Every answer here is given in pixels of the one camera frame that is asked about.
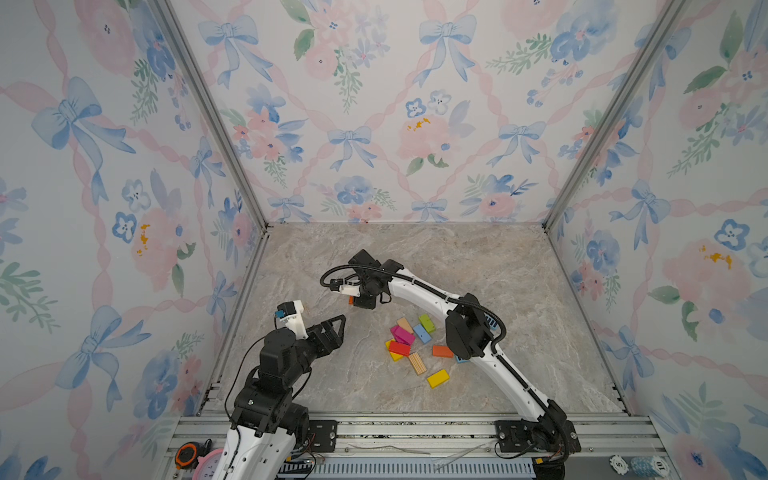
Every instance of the toy block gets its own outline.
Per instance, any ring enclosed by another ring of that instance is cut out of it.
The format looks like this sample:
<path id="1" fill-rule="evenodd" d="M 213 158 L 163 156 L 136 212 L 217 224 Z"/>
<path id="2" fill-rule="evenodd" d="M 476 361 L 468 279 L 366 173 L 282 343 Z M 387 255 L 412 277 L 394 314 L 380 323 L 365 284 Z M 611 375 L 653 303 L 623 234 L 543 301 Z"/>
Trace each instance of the toy block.
<path id="1" fill-rule="evenodd" d="M 432 321 L 429 319 L 429 315 L 427 315 L 426 313 L 419 317 L 419 322 L 421 322 L 422 326 L 424 327 L 424 330 L 426 330 L 427 333 L 432 333 L 436 330 L 435 324 L 432 323 Z"/>
<path id="2" fill-rule="evenodd" d="M 424 366 L 422 357 L 420 357 L 418 353 L 411 353 L 408 356 L 408 360 L 411 361 L 411 365 L 413 365 L 413 369 L 416 371 L 416 375 L 421 375 L 427 371 L 427 367 Z"/>
<path id="3" fill-rule="evenodd" d="M 389 329 L 390 332 L 392 332 L 392 336 L 395 337 L 395 340 L 397 340 L 398 343 L 405 343 L 406 345 L 413 345 L 413 343 L 416 340 L 416 337 L 411 335 L 410 333 L 406 332 L 401 326 L 394 326 L 391 329 Z"/>
<path id="4" fill-rule="evenodd" d="M 400 328 L 404 329 L 406 332 L 408 332 L 411 335 L 413 335 L 413 328 L 411 328 L 411 324 L 408 323 L 408 319 L 403 317 L 403 318 L 401 318 L 400 320 L 397 321 L 397 324 L 400 325 Z"/>
<path id="5" fill-rule="evenodd" d="M 424 326 L 422 326 L 421 324 L 413 327 L 413 332 L 422 341 L 422 343 L 427 343 L 429 340 L 432 339 L 432 337 L 429 336 L 427 331 L 424 329 Z"/>
<path id="6" fill-rule="evenodd" d="M 389 344 L 394 342 L 394 341 L 395 340 L 390 340 L 387 343 L 385 343 L 386 349 L 387 349 L 388 352 L 389 352 Z M 395 360 L 396 362 L 402 358 L 402 355 L 398 355 L 397 353 L 389 352 L 389 355 L 392 357 L 392 360 Z"/>
<path id="7" fill-rule="evenodd" d="M 432 356 L 441 356 L 445 357 L 446 359 L 452 359 L 453 352 L 447 346 L 434 345 L 432 346 Z"/>
<path id="8" fill-rule="evenodd" d="M 397 353 L 398 355 L 408 356 L 411 354 L 411 346 L 405 343 L 392 342 L 386 347 L 391 353 Z"/>
<path id="9" fill-rule="evenodd" d="M 443 369 L 437 372 L 435 375 L 428 376 L 427 382 L 429 382 L 429 386 L 435 388 L 436 386 L 447 382 L 450 378 L 451 377 L 448 376 L 448 372 Z"/>

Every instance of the pink block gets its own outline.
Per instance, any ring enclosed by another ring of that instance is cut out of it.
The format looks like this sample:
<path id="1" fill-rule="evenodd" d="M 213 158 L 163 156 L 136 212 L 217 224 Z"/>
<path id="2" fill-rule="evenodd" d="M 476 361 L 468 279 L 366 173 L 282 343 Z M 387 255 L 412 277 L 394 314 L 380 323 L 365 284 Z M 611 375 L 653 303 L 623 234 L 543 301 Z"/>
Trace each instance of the pink block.
<path id="1" fill-rule="evenodd" d="M 392 335 L 395 337 L 395 340 L 397 340 L 399 343 L 405 343 L 406 345 L 413 345 L 413 343 L 416 341 L 416 337 L 406 332 L 405 329 L 403 329 L 400 325 L 392 327 L 391 329 L 389 329 L 389 331 L 392 332 Z"/>

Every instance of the floral wallpaper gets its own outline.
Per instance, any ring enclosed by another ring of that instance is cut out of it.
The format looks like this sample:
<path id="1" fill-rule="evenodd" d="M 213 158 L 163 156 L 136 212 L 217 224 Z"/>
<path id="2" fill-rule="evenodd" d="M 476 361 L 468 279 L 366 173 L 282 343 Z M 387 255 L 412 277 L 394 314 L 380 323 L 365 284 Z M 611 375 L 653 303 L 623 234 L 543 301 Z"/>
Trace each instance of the floral wallpaper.
<path id="1" fill-rule="evenodd" d="M 767 15 L 692 1 L 551 230 L 629 407 L 690 480 L 768 478 Z"/>
<path id="2" fill-rule="evenodd" d="M 542 220 L 664 6 L 171 3 L 268 220 L 350 223 Z"/>
<path id="3" fill-rule="evenodd" d="M 141 0 L 0 17 L 0 478 L 149 478 L 257 240 Z"/>

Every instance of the blue block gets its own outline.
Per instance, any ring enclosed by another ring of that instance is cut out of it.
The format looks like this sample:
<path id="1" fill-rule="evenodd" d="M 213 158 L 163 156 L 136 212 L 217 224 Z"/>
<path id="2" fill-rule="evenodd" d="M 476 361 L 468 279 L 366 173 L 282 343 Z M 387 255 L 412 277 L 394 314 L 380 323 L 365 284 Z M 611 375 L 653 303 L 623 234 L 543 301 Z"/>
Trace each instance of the blue block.
<path id="1" fill-rule="evenodd" d="M 413 327 L 413 332 L 416 334 L 417 337 L 421 339 L 423 343 L 427 343 L 429 340 L 432 339 L 432 337 L 429 336 L 426 329 L 421 323 Z"/>

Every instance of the black metal plate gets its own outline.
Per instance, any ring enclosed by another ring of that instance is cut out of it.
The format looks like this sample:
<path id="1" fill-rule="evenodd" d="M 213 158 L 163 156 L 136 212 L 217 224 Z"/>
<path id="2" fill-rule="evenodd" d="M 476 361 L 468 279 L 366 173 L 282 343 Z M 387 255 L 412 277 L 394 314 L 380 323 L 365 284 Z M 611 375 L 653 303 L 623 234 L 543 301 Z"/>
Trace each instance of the black metal plate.
<path id="1" fill-rule="evenodd" d="M 328 453 L 336 450 L 336 420 L 310 420 L 307 438 L 312 439 L 311 452 Z"/>
<path id="2" fill-rule="evenodd" d="M 497 420 L 494 422 L 496 427 L 496 437 L 498 438 L 498 447 L 502 453 L 518 453 L 525 450 L 531 444 L 531 422 L 525 420 Z M 568 451 L 576 453 L 581 451 L 581 443 L 578 437 L 575 439 L 571 433 L 576 433 L 573 422 L 565 423 L 565 436 L 568 440 Z"/>

